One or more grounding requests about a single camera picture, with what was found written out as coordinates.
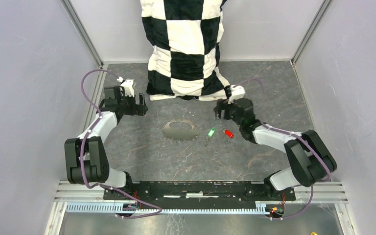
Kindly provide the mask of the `green tag key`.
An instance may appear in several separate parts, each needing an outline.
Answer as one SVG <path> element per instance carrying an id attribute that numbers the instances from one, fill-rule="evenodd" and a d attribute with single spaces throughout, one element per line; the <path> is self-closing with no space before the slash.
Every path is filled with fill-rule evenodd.
<path id="1" fill-rule="evenodd" d="M 207 135 L 206 135 L 206 137 L 205 137 L 205 147 L 208 146 L 208 142 L 209 142 L 210 138 L 211 138 L 214 134 L 215 134 L 215 129 L 214 129 L 214 128 L 211 128 L 211 129 L 208 131 L 208 133 L 207 133 Z"/>

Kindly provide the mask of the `large metal keyring plate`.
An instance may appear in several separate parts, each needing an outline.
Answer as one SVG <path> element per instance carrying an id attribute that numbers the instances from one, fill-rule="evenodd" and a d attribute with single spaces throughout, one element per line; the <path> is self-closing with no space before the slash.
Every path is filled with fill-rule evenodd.
<path id="1" fill-rule="evenodd" d="M 171 127 L 173 123 L 184 123 L 190 126 L 189 130 L 176 129 Z M 162 128 L 162 132 L 166 138 L 178 141 L 191 141 L 197 138 L 198 132 L 195 125 L 187 119 L 175 118 L 170 120 Z"/>

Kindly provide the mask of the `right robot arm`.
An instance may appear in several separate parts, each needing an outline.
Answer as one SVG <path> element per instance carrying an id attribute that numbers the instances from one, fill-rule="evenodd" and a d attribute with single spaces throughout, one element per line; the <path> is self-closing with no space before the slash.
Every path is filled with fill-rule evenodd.
<path id="1" fill-rule="evenodd" d="M 308 188 L 317 182 L 329 181 L 337 169 L 334 157 L 316 131 L 291 132 L 262 122 L 256 118 L 249 99 L 241 98 L 233 103 L 219 100 L 214 113 L 218 119 L 233 120 L 246 141 L 286 154 L 289 167 L 263 180 L 263 194 L 270 200 L 277 199 L 287 188 Z"/>

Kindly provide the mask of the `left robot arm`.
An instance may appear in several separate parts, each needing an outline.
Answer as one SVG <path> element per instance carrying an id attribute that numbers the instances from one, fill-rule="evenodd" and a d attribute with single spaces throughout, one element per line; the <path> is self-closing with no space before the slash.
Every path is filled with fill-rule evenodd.
<path id="1" fill-rule="evenodd" d="M 67 179 L 71 184 L 88 188 L 116 188 L 116 194 L 126 200 L 133 196 L 134 186 L 128 182 L 127 172 L 109 166 L 104 142 L 124 115 L 144 116 L 148 107 L 144 94 L 140 93 L 138 99 L 134 95 L 126 96 L 123 86 L 107 87 L 104 94 L 90 126 L 64 143 Z"/>

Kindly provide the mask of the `red tag key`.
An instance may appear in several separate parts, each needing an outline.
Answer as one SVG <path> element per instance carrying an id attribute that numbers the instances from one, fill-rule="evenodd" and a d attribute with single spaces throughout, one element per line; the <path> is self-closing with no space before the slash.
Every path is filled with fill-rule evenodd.
<path id="1" fill-rule="evenodd" d="M 224 129 L 223 133 L 230 139 L 234 137 L 234 134 L 230 130 Z"/>

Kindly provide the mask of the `black white checkered blanket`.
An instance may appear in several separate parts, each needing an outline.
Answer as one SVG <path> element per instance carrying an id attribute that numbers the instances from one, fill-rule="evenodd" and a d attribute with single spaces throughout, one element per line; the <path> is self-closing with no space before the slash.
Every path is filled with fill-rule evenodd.
<path id="1" fill-rule="evenodd" d="M 150 100 L 227 99 L 220 73 L 222 0 L 142 0 L 141 19 L 153 51 L 146 92 Z"/>

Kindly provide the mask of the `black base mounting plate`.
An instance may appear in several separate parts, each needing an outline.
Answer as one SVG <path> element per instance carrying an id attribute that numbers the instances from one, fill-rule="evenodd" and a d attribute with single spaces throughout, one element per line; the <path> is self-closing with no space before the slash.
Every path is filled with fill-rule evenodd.
<path id="1" fill-rule="evenodd" d="M 273 192 L 260 181 L 139 181 L 124 191 L 162 209 L 253 209 L 256 202 L 295 201 L 293 188 Z"/>

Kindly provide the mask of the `aluminium frame rail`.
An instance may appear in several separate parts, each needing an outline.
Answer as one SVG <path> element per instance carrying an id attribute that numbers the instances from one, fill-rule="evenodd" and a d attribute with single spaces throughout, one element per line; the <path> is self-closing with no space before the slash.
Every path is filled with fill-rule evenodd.
<path id="1" fill-rule="evenodd" d="M 310 188 L 299 186 L 293 189 L 295 200 L 287 200 L 288 204 L 304 204 L 311 196 Z M 88 189 L 84 185 L 71 185 L 61 181 L 55 194 L 55 201 L 102 202 L 104 189 Z M 313 204 L 348 204 L 348 197 L 341 182 L 316 183 L 313 186 Z"/>

